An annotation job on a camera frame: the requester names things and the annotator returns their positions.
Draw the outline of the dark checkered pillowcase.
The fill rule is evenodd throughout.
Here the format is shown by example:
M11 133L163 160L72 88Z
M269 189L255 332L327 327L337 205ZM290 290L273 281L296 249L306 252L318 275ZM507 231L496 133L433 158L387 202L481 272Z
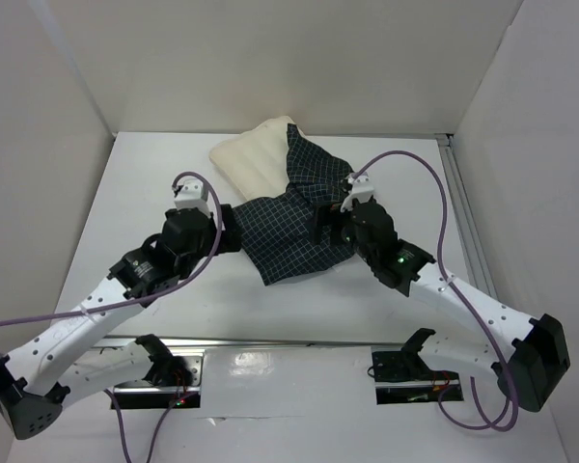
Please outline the dark checkered pillowcase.
M342 181L353 172L349 163L304 138L295 124L287 128L289 145L283 194L239 205L234 217L241 228L241 248L270 286L285 279L328 270L354 256L347 245L330 243L331 229L312 241L315 207L345 198Z

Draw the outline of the cream white pillow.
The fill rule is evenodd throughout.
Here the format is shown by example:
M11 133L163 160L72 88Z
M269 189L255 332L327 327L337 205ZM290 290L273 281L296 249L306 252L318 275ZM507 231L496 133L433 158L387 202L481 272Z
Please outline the cream white pillow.
M245 201L275 198L289 183L289 116L269 119L210 150L209 161Z

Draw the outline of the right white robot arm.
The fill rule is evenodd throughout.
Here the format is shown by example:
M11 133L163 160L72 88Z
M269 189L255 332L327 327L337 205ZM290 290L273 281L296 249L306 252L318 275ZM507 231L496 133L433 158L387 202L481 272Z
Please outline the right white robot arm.
M324 228L329 228L333 245L351 247L381 284L487 338L478 347L421 328L403 346L406 374L422 378L431 370L448 370L493 377L520 408L541 410L570 367L564 327L557 318L534 318L453 275L443 276L429 252L398 237L392 217L375 200L351 209L339 203L316 205L315 243Z

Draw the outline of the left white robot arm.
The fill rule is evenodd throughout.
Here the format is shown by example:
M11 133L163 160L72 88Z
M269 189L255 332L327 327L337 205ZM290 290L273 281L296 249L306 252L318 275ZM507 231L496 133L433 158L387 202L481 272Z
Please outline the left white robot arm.
M197 208L166 211L161 232L127 252L95 290L33 340L0 353L0 413L18 440L44 432L73 403L103 389L143 380L186 386L184 360L155 335L93 355L107 334L192 276L208 255L237 252L240 230L230 205L220 223Z

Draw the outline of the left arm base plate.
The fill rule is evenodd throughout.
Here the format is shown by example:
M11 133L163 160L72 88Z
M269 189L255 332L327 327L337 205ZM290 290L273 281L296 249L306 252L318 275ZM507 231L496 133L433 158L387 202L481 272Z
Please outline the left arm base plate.
M133 380L112 389L121 409L162 410L172 400L177 401L176 409L198 409L201 406L204 350L175 348L172 353L182 361L182 369L167 373L160 382Z

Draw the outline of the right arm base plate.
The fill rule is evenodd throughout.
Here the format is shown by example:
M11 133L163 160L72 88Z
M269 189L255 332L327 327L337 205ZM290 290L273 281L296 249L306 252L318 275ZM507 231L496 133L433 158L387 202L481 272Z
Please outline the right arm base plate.
M456 372L432 370L415 354L400 348L376 345L366 374L373 380L378 405L435 403L444 392L444 401L463 401Z

